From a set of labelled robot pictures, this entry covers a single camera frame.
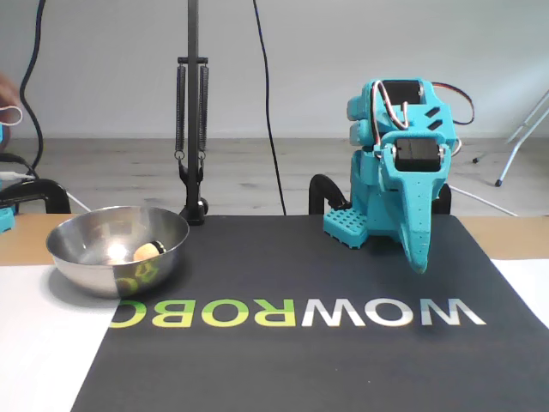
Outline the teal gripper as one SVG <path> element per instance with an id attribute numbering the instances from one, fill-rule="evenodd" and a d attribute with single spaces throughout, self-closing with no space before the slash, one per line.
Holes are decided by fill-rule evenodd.
<path id="1" fill-rule="evenodd" d="M 390 185 L 388 214 L 407 261 L 423 274 L 431 244 L 432 202 L 449 175 L 449 144 L 434 131 L 391 131 L 374 151 L 374 183 Z"/>

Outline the person hand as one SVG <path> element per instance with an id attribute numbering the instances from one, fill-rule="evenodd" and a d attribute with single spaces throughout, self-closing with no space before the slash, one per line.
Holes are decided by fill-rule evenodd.
<path id="1" fill-rule="evenodd" d="M 0 72 L 0 107 L 19 105 L 18 88 L 3 72 Z"/>

